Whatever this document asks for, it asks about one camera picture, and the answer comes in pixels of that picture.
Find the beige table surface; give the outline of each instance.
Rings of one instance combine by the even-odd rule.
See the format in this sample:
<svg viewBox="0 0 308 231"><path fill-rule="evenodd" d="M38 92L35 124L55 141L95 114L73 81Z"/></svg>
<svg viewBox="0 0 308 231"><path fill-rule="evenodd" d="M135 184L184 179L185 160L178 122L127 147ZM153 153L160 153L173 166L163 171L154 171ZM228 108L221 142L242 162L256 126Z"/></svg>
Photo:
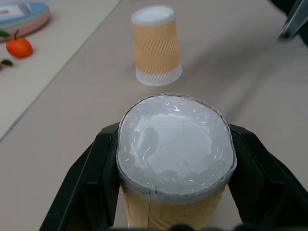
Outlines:
<svg viewBox="0 0 308 231"><path fill-rule="evenodd" d="M49 6L49 23L28 35L34 52L14 59L0 43L1 59L14 68L0 72L0 141L65 66L120 0L40 0Z"/></svg>
<svg viewBox="0 0 308 231"><path fill-rule="evenodd" d="M164 88L134 76L130 15L154 2L176 11L184 70ZM160 92L189 94L253 131L307 189L308 49L277 43L284 20L266 0L123 0L0 143L0 229L38 230L101 128ZM212 225L239 222L226 191ZM115 224L127 224L121 200Z"/></svg>

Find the paper cup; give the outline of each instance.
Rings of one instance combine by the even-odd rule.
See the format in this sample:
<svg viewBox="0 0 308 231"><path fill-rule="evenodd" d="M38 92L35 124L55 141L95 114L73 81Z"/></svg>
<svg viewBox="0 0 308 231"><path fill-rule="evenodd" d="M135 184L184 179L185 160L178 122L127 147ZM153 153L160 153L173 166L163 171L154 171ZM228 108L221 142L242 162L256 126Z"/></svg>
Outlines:
<svg viewBox="0 0 308 231"><path fill-rule="evenodd" d="M147 86L164 86L181 73L175 15L167 6L151 6L132 17L136 78Z"/></svg>
<svg viewBox="0 0 308 231"><path fill-rule="evenodd" d="M221 114L175 94L150 96L126 112L116 160L129 226L161 230L206 227L237 164Z"/></svg>

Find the white cup top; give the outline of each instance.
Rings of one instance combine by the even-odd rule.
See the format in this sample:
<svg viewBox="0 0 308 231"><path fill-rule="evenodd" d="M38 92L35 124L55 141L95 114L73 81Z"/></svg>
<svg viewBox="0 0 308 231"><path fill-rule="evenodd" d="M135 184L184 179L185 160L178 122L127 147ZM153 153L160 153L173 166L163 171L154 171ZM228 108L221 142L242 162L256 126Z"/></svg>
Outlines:
<svg viewBox="0 0 308 231"><path fill-rule="evenodd" d="M174 10L169 6L150 6L136 11L131 21L143 26L157 26L171 22L174 17Z"/></svg>
<svg viewBox="0 0 308 231"><path fill-rule="evenodd" d="M205 190L230 171L234 154L225 120L192 98L147 98L120 125L119 170L149 190L174 195Z"/></svg>

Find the held paper cup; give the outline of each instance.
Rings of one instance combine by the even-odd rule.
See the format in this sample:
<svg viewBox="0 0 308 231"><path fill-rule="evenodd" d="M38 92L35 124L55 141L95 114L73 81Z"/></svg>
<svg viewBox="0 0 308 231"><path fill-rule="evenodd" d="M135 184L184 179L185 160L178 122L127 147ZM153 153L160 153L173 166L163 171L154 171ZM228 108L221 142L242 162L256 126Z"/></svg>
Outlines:
<svg viewBox="0 0 308 231"><path fill-rule="evenodd" d="M221 114L189 96L158 94L120 123L117 165L131 228L207 226L236 168Z"/></svg>
<svg viewBox="0 0 308 231"><path fill-rule="evenodd" d="M167 6L151 6L132 17L136 78L147 86L164 86L181 73L175 15Z"/></svg>

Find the black metal object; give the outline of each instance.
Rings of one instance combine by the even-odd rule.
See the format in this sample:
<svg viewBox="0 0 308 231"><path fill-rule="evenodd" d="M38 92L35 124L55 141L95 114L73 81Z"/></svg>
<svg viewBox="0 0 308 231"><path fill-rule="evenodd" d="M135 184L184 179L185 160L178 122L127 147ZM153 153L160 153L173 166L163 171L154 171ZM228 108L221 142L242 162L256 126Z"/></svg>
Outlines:
<svg viewBox="0 0 308 231"><path fill-rule="evenodd" d="M242 222L308 227L308 193L303 186L253 133L234 125L230 128L238 167L229 188ZM117 129L118 124L104 128L72 165L40 231L98 231L113 225L119 191Z"/></svg>
<svg viewBox="0 0 308 231"><path fill-rule="evenodd" d="M308 45L308 0L270 0L287 15L278 40L289 41L297 34Z"/></svg>

